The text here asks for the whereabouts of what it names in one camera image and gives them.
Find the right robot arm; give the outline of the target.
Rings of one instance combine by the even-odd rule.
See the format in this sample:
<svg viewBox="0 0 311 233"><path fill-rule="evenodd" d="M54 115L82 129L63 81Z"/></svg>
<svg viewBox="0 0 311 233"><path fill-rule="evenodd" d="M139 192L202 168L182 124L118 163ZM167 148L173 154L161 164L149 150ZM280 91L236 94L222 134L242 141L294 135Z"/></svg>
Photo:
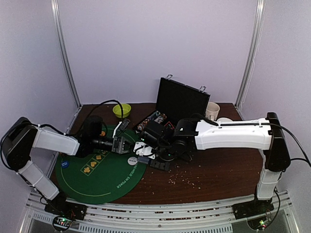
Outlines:
<svg viewBox="0 0 311 233"><path fill-rule="evenodd" d="M260 179L254 200L243 204L256 215L271 205L280 175L291 163L283 128L273 112L265 118L231 122L212 121L196 113L179 120L169 137L160 129L151 144L163 161L195 150L258 149L263 156Z"/></svg>

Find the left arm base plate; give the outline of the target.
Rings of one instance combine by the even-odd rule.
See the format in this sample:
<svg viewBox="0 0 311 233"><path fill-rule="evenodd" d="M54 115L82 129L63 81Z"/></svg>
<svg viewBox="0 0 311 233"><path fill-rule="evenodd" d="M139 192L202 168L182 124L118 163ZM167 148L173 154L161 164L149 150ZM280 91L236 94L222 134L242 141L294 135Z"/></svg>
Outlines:
<svg viewBox="0 0 311 233"><path fill-rule="evenodd" d="M46 204L44 211L54 215L64 216L71 220L84 220L87 206L73 202L66 202L64 208L62 210L60 209L60 207L55 209L50 204Z"/></svg>

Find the black poker chip case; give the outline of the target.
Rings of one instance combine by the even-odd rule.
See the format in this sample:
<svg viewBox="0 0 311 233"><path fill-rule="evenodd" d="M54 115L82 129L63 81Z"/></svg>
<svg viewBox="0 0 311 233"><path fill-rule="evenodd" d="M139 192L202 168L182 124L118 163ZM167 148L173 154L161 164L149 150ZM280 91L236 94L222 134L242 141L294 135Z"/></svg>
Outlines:
<svg viewBox="0 0 311 233"><path fill-rule="evenodd" d="M166 120L161 124L165 125L170 122L175 127L179 120L189 118L193 114L205 115L210 99L210 94L205 92L206 87L202 86L197 89L174 81L171 77L172 75L168 75L166 78L160 78L154 111L159 111L160 114L167 116ZM141 132L137 130L137 126L148 116L133 127L135 133Z"/></svg>

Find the white dealer button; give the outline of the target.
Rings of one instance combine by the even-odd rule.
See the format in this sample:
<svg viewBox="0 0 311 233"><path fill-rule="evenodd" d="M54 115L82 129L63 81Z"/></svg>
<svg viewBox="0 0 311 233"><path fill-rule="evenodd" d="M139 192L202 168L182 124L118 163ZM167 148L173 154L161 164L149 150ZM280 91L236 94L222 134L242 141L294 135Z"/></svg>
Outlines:
<svg viewBox="0 0 311 233"><path fill-rule="evenodd" d="M137 157L130 157L127 160L128 164L131 166L134 166L138 163Z"/></svg>

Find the blue small blind button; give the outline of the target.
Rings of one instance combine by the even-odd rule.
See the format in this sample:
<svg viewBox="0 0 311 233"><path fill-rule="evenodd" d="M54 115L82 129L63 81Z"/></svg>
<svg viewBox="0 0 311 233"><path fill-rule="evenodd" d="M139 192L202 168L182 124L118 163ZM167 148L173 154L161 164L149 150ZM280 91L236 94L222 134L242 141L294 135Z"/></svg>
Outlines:
<svg viewBox="0 0 311 233"><path fill-rule="evenodd" d="M65 168L68 168L69 167L69 161L62 161L61 162L61 168L62 169L65 169Z"/></svg>

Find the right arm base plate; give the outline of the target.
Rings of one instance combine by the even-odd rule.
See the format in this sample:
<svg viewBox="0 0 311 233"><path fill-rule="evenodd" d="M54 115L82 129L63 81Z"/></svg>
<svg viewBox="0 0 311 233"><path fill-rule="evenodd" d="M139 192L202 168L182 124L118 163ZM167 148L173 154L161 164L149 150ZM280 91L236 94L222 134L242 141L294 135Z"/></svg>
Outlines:
<svg viewBox="0 0 311 233"><path fill-rule="evenodd" d="M274 210L274 206L269 200L252 200L234 204L232 209L235 219L242 219L265 214L267 210Z"/></svg>

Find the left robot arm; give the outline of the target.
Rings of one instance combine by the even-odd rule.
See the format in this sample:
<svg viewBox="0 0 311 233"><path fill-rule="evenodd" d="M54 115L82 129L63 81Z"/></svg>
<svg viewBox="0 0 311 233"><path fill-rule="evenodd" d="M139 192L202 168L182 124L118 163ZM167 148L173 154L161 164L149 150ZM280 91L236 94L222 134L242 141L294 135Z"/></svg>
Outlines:
<svg viewBox="0 0 311 233"><path fill-rule="evenodd" d="M133 152L134 143L119 134L127 122L121 121L108 136L108 127L99 116L89 116L75 134L63 133L50 124L34 124L21 117L0 140L3 164L17 173L51 205L60 216L70 211L57 186L31 158L34 150L53 151L67 156L84 158L94 150L105 150L119 155Z"/></svg>

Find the grey playing card deck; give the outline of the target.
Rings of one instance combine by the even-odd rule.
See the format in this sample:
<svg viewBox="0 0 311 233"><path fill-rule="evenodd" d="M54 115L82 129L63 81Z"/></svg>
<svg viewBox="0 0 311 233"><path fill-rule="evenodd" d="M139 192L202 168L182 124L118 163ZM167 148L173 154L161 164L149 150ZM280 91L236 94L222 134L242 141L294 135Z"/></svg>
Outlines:
<svg viewBox="0 0 311 233"><path fill-rule="evenodd" d="M139 163L143 163L143 164L149 164L149 162L150 162L150 159L148 158L148 157L138 157L137 158L137 161L139 162Z"/></svg>

